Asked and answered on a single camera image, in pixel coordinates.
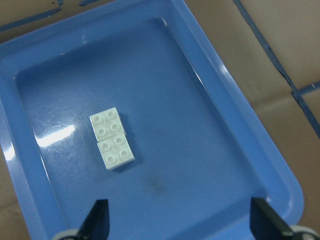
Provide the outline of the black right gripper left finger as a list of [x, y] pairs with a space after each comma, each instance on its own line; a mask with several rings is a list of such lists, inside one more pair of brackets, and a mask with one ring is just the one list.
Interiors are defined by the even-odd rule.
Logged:
[[77, 240], [107, 240], [110, 233], [109, 202], [96, 200], [76, 233]]

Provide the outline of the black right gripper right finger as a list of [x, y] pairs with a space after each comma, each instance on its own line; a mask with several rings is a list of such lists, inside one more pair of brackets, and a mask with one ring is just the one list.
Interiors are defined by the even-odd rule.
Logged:
[[249, 228], [256, 240], [291, 240], [293, 230], [264, 198], [252, 197]]

